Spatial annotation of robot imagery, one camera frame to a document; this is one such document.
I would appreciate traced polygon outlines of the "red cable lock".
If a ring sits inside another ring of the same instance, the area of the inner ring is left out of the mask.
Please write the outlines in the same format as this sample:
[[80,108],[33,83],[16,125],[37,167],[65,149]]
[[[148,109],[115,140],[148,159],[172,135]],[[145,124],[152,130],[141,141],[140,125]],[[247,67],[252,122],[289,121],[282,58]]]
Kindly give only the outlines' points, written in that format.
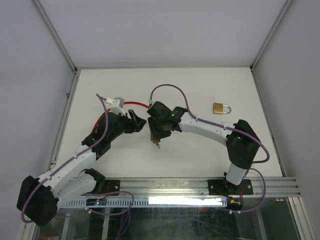
[[[120,108],[123,109],[123,105],[138,105],[141,107],[144,107],[146,109],[149,109],[150,107],[147,104],[144,104],[142,102],[138,102],[138,101],[124,101],[124,103],[120,103],[119,106],[115,106],[116,109]],[[102,113],[100,115],[100,117],[97,119],[97,121],[95,122],[93,128],[92,128],[92,132],[96,132],[97,127],[100,123],[100,121],[102,120],[103,116],[105,115],[105,113]]]

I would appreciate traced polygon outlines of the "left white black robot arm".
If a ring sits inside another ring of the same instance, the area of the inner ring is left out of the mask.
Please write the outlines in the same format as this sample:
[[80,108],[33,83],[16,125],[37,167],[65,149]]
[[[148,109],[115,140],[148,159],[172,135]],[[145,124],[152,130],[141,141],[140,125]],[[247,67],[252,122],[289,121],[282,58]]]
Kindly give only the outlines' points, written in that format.
[[29,175],[23,180],[16,204],[22,221],[42,227],[71,200],[84,194],[107,193],[105,176],[90,166],[110,150],[117,137],[138,133],[146,123],[132,109],[125,114],[102,114],[68,160],[38,177]]

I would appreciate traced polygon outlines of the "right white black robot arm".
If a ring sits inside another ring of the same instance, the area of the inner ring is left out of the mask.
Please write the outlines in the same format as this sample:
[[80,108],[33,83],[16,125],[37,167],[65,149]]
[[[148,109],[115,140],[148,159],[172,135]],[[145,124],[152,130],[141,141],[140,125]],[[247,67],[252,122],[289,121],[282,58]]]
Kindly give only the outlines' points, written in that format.
[[251,126],[245,120],[235,124],[216,126],[192,117],[183,107],[169,109],[163,103],[156,101],[147,110],[150,129],[150,140],[154,143],[170,137],[172,132],[192,133],[214,140],[227,149],[230,161],[229,169],[224,178],[213,185],[216,195],[239,195],[242,180],[247,170],[252,166],[260,145],[249,136],[258,139]]

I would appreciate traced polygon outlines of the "wide brass padlock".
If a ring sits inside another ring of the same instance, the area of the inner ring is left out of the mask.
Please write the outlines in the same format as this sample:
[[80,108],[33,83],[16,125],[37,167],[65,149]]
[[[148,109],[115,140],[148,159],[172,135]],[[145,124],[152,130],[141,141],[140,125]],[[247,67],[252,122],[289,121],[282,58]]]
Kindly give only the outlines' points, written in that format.
[[219,114],[219,115],[230,114],[232,112],[232,108],[229,105],[218,103],[218,102],[213,103],[212,110],[214,114]]

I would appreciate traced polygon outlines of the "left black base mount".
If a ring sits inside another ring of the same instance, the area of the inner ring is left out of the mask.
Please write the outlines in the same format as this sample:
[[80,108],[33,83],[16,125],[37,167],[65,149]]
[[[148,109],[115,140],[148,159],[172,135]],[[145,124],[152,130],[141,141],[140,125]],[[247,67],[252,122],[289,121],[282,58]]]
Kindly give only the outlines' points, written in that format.
[[108,193],[115,193],[121,189],[121,181],[119,179],[105,179],[101,186],[90,192],[83,193],[82,196],[105,196]]

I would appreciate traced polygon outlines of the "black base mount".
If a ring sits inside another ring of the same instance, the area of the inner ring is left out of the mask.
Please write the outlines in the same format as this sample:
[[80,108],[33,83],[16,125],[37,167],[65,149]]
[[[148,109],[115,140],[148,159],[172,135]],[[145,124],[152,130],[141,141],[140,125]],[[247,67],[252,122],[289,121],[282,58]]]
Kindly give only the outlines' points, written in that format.
[[239,185],[234,185],[224,178],[209,179],[207,181],[208,192],[210,196],[251,196],[254,194],[252,182],[249,179],[243,179]]
[[82,196],[105,196],[108,193],[115,193],[121,189],[121,181],[119,179],[105,179],[101,186],[90,192],[83,193]]

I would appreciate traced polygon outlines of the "left aluminium frame post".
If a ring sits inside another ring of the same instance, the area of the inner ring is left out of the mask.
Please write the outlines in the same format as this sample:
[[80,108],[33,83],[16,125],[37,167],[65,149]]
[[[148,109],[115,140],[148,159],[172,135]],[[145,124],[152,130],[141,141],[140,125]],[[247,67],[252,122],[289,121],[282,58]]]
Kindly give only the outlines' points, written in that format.
[[31,0],[32,5],[34,6],[35,10],[37,11],[39,17],[43,21],[47,31],[49,32],[52,40],[54,41],[55,45],[57,46],[58,50],[60,51],[61,55],[63,56],[65,62],[67,63],[68,67],[71,69],[73,73],[77,72],[77,67],[72,60],[70,54],[68,53],[65,45],[62,42],[56,28],[53,25],[47,11],[45,10],[43,4],[40,0]]

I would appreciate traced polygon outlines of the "aluminium frame post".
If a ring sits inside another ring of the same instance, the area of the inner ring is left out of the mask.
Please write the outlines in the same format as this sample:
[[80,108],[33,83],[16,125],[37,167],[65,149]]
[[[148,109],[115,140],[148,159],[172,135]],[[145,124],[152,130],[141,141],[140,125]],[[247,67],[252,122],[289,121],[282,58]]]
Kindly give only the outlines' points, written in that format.
[[65,62],[67,63],[68,67],[71,69],[73,73],[77,72],[77,67],[72,60],[70,54],[68,53],[65,45],[62,42],[56,28],[53,25],[47,11],[45,10],[43,4],[40,0],[31,0],[32,5],[34,6],[35,10],[37,11],[39,17],[43,21],[47,31],[49,32],[52,40],[54,41],[55,45],[57,46],[58,50],[60,51],[61,55],[63,56]]
[[261,58],[263,57],[265,51],[267,50],[267,47],[271,43],[273,37],[275,36],[278,28],[280,27],[283,19],[285,18],[287,12],[289,11],[290,7],[292,6],[294,0],[286,0],[284,4],[282,5],[279,13],[277,14],[271,28],[269,29],[261,47],[259,48],[252,64],[250,65],[251,72],[254,72],[256,67],[258,66]]

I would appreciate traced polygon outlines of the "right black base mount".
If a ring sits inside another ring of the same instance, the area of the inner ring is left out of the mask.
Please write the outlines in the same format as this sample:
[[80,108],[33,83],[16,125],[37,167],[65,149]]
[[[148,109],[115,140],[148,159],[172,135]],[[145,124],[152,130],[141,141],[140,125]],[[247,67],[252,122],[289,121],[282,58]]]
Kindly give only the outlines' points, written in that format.
[[252,182],[249,179],[243,179],[239,185],[234,185],[224,178],[209,179],[207,181],[208,192],[210,196],[251,196],[254,194]]

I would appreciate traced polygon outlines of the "right aluminium frame post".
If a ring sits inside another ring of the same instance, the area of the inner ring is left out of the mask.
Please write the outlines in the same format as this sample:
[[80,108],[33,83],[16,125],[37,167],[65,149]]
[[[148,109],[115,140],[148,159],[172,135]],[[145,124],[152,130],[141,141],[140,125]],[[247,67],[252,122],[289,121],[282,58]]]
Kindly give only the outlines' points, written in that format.
[[252,64],[250,65],[251,72],[254,72],[256,67],[258,66],[261,58],[263,57],[265,51],[267,50],[267,47],[271,43],[273,37],[275,36],[278,28],[280,27],[283,19],[285,18],[287,12],[289,11],[290,7],[292,6],[294,0],[286,0],[284,4],[282,5],[279,13],[277,14],[271,28],[269,29],[261,47],[259,48]]

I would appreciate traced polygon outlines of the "aluminium front rail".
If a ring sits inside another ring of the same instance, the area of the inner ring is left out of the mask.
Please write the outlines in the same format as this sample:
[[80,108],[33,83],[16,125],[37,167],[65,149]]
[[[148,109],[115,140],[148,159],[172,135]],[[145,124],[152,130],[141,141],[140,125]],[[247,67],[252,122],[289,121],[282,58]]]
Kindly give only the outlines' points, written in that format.
[[[178,197],[226,197],[222,195],[209,195],[208,180],[221,178],[107,178],[111,180],[120,180],[120,190],[111,192],[113,195],[124,195],[130,192],[136,197],[160,197],[160,196],[178,196]],[[232,195],[229,197],[253,198],[286,198],[299,197],[301,195],[296,180],[292,177],[250,177],[244,178],[251,181],[253,195]],[[97,189],[96,182],[90,178],[77,177],[69,181],[54,195],[65,194],[72,198],[82,196]]]

